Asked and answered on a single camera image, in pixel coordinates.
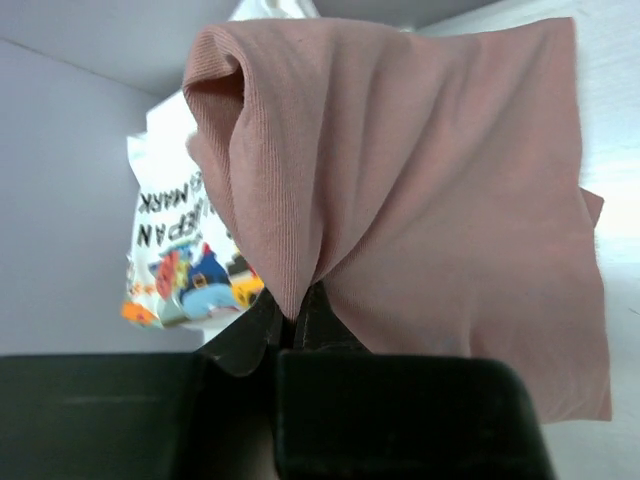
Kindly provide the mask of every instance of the white wooden surface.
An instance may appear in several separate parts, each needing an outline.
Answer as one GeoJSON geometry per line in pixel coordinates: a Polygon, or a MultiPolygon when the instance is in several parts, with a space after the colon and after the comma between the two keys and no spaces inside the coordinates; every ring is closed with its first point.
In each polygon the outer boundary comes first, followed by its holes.
{"type": "Polygon", "coordinates": [[[640,0],[506,0],[421,30],[455,35],[571,16],[578,30],[582,185],[607,293],[614,420],[545,427],[560,480],[640,479],[640,0]]]}

